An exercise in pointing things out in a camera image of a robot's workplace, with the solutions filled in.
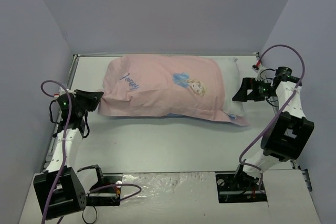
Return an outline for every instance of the lavender wall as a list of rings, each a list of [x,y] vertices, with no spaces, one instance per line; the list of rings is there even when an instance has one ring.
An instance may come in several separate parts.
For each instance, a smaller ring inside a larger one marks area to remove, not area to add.
[[[43,0],[0,0],[0,216],[18,223],[53,127],[39,85],[65,81],[70,50]]]
[[[251,53],[287,0],[44,0],[73,53]]]
[[[336,0],[289,0],[264,50],[278,43],[295,47],[303,56],[307,74],[303,80],[302,107],[315,122],[300,165],[308,168],[313,200],[322,223],[335,223],[336,211]],[[269,67],[286,65],[300,75],[299,60],[289,50],[273,49],[265,57]]]

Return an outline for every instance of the white platform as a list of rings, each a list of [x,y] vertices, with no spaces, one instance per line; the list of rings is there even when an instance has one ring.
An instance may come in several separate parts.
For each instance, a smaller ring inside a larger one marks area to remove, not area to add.
[[[265,173],[268,202],[219,204],[214,173],[129,174],[125,183],[143,188],[120,207],[98,207],[96,224],[319,224],[314,205],[299,170]],[[123,194],[131,189],[122,189]],[[81,212],[65,216],[61,224],[82,224]],[[91,207],[85,210],[94,220]],[[19,224],[37,224],[42,218],[33,186]],[[55,224],[57,219],[48,221]]]
[[[218,63],[223,59],[212,58]],[[80,58],[72,89],[100,89],[112,59]],[[241,78],[255,76],[251,70],[255,61],[253,56],[238,57]],[[264,174],[268,202],[218,203],[214,171],[235,170],[241,151],[274,116],[272,107],[264,102],[247,102],[244,108],[249,127],[190,118],[116,120],[90,113],[91,134],[80,145],[75,168],[99,164],[104,173],[124,173],[124,182],[143,187],[137,198],[120,207],[98,208],[96,223],[319,224],[302,173],[291,169],[290,163]],[[258,149],[259,144],[246,157]],[[87,220],[93,215],[88,208]],[[20,224],[40,220],[31,186]],[[81,213],[66,216],[62,224],[67,223],[83,223]]]
[[[212,56],[220,65],[227,56]],[[243,77],[253,77],[255,56],[238,56]],[[102,88],[115,57],[82,57],[72,89]],[[238,156],[274,116],[266,102],[246,102],[249,127],[192,118],[111,119],[89,114],[90,136],[79,147],[76,168],[99,164],[105,173],[212,172],[236,170]],[[246,157],[254,155],[259,143]],[[283,163],[273,169],[291,169]]]

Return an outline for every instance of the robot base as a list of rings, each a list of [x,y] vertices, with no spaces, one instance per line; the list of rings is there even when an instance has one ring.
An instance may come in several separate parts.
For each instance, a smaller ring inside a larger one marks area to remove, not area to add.
[[[122,175],[119,174],[103,174],[98,165],[87,166],[78,170],[81,172],[86,169],[95,169],[97,173],[98,182],[94,184],[90,190],[101,186],[117,184],[122,181]],[[87,206],[104,207],[104,206],[119,206],[120,205],[121,188],[105,188],[99,190],[97,193],[87,195]]]
[[[246,203],[267,201],[266,194],[258,191],[258,185],[251,183],[246,188],[239,188],[233,184],[235,173],[216,173],[219,203]]]

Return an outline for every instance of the white pillow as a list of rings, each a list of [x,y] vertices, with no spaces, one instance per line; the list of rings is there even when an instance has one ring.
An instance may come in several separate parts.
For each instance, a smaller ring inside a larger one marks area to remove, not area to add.
[[[232,97],[237,93],[241,85],[239,69],[236,63],[237,58],[230,57],[214,60],[217,62],[223,77],[225,91],[223,112],[229,116],[245,116],[243,103],[232,101]]]

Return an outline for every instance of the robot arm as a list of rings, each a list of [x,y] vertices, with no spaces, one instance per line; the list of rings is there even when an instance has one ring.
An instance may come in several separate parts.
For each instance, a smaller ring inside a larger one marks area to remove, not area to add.
[[[242,85],[233,100],[240,102],[246,102],[247,100],[263,101],[265,98],[277,97],[279,107],[282,107],[293,94],[299,78],[291,75],[290,68],[280,67],[276,70],[273,82],[265,83],[259,78],[262,70],[263,68],[259,68],[256,79],[243,79]],[[278,120],[262,137],[261,150],[253,157],[245,160],[245,163],[255,165],[260,170],[248,165],[239,165],[235,174],[235,183],[238,188],[246,187],[249,183],[257,184],[260,173],[267,171],[278,163],[297,159],[300,156],[314,129],[314,123],[306,119],[302,110],[301,85],[296,88],[296,91],[294,97],[281,112]]]
[[[42,212],[44,211],[48,194],[53,190],[51,201],[48,205],[47,220],[83,211],[87,205],[86,192],[77,177],[74,164],[78,147],[82,139],[86,137],[84,136],[85,128],[87,127],[87,130],[89,130],[87,124],[88,112],[97,108],[103,92],[75,90],[74,92],[69,91],[69,93],[72,106],[68,128],[65,129],[66,119],[69,115],[69,102],[64,90],[61,90],[60,94],[55,96],[61,108],[61,121],[57,129],[56,148],[49,166],[42,174],[34,178],[34,189]],[[51,188],[63,160],[62,141],[64,130],[66,130],[66,162],[57,181],[57,187]],[[98,179],[101,178],[101,170],[98,166],[89,168],[95,168]]]

